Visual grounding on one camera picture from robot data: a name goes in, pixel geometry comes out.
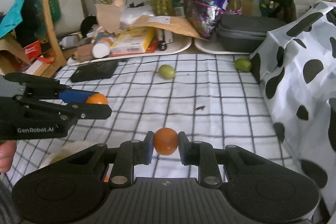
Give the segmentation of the person left hand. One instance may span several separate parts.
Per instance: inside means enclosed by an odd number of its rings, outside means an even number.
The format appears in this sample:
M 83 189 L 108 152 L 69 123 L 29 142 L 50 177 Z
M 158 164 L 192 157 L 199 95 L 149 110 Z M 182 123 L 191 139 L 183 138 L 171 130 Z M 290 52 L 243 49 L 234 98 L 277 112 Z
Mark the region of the person left hand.
M 6 173 L 11 169 L 16 150 L 16 140 L 9 140 L 0 145 L 0 173 Z

